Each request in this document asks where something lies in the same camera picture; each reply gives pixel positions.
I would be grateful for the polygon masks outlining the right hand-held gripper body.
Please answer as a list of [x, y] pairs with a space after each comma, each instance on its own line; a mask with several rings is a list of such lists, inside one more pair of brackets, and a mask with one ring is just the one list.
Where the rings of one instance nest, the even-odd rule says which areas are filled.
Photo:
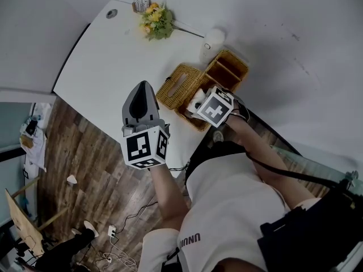
[[191, 101], [191, 117], [219, 127], [233, 109], [232, 100], [218, 86], [208, 89], [204, 97], [198, 95]]

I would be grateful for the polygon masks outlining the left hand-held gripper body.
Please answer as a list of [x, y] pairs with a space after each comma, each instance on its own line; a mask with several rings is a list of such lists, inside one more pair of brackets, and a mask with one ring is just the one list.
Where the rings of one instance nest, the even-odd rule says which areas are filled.
[[124, 120], [121, 150], [126, 165], [148, 169], [166, 162], [169, 125], [163, 119]]

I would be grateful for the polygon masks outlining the person's right hand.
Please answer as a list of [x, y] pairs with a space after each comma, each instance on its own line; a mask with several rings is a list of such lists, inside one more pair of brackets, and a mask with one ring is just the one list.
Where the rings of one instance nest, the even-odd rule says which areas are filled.
[[250, 113], [242, 99], [233, 93], [227, 93], [227, 96], [232, 100], [233, 105], [233, 109], [230, 112], [230, 115], [240, 117], [248, 123], [250, 120]]

